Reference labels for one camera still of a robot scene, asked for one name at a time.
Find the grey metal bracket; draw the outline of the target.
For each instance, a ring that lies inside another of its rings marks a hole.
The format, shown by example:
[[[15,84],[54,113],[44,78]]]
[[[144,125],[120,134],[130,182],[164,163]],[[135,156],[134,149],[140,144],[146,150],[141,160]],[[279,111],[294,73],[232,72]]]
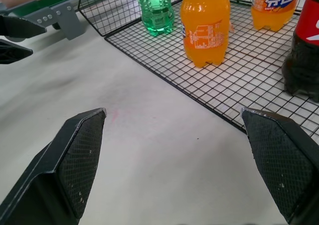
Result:
[[[85,32],[72,4],[63,2],[52,7],[44,7],[25,16],[31,22],[45,28],[57,24],[68,40],[73,40]]]

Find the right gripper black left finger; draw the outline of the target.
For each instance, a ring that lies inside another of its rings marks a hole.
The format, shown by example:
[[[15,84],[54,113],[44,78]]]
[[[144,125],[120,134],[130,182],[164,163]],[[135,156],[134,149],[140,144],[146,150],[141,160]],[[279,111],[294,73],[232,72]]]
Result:
[[[0,225],[78,225],[96,176],[105,108],[64,122],[0,204]]]

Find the orange soda bottle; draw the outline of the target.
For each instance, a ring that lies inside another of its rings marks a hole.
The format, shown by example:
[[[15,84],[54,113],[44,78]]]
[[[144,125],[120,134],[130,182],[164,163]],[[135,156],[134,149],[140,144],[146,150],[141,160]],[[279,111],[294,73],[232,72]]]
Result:
[[[291,19],[297,2],[298,0],[252,0],[251,15],[254,28],[280,30]]]
[[[182,0],[180,17],[186,56],[196,67],[220,65],[228,47],[229,0]]]

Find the red label cola bottle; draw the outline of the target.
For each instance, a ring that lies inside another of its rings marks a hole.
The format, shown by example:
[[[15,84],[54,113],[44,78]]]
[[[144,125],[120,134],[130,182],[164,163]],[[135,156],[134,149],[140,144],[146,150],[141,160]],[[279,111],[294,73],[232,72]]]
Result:
[[[319,0],[306,0],[282,66],[286,90],[319,102]]]

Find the green conveyor belt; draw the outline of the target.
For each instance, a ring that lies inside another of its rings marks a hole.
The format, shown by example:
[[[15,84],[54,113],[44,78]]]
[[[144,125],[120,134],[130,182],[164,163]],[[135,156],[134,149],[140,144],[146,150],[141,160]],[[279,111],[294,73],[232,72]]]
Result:
[[[71,0],[33,0],[12,8],[7,8],[2,2],[0,2],[0,14],[13,13],[17,16],[26,16],[45,7],[53,7],[68,1]]]

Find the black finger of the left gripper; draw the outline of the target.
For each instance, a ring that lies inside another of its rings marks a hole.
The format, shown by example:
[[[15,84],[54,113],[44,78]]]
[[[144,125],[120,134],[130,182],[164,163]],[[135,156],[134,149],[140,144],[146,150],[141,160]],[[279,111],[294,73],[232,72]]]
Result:
[[[0,39],[0,64],[11,64],[27,58],[33,54],[33,50]]]
[[[45,27],[23,17],[0,15],[0,35],[13,38],[32,38],[46,33]]]

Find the green soda bottle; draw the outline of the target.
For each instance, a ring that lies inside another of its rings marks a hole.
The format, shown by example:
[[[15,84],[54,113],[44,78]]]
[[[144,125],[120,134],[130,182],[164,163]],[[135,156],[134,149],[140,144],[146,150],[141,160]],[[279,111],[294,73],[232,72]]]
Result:
[[[142,22],[152,36],[169,34],[173,30],[174,12],[171,0],[138,0]]]

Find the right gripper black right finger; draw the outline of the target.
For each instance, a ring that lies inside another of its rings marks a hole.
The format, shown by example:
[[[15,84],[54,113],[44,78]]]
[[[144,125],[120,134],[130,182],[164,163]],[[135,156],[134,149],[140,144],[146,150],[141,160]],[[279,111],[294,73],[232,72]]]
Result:
[[[241,110],[257,169],[290,225],[319,225],[319,144],[294,120]]]

